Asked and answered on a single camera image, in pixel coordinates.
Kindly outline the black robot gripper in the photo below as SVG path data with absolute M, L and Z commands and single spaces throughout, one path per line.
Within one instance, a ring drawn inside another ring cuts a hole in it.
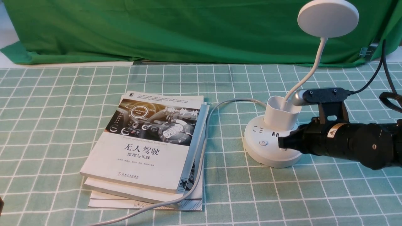
M 396 123 L 310 122 L 302 132 L 278 137 L 278 147 L 316 156 L 350 160 L 380 170 L 401 167 L 401 120 Z

